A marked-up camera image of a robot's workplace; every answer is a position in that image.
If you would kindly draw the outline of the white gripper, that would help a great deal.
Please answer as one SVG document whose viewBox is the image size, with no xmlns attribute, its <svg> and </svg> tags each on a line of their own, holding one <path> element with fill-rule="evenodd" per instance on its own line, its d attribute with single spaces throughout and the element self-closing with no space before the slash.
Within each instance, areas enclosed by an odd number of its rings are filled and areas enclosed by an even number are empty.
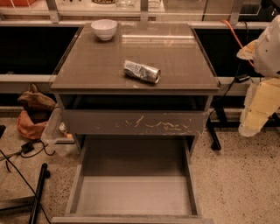
<svg viewBox="0 0 280 224">
<path fill-rule="evenodd" d="M 252 137 L 280 108 L 280 16 L 276 16 L 259 36 L 238 51 L 241 60 L 254 60 L 255 71 L 266 79 L 251 84 L 241 112 L 239 133 Z"/>
</svg>

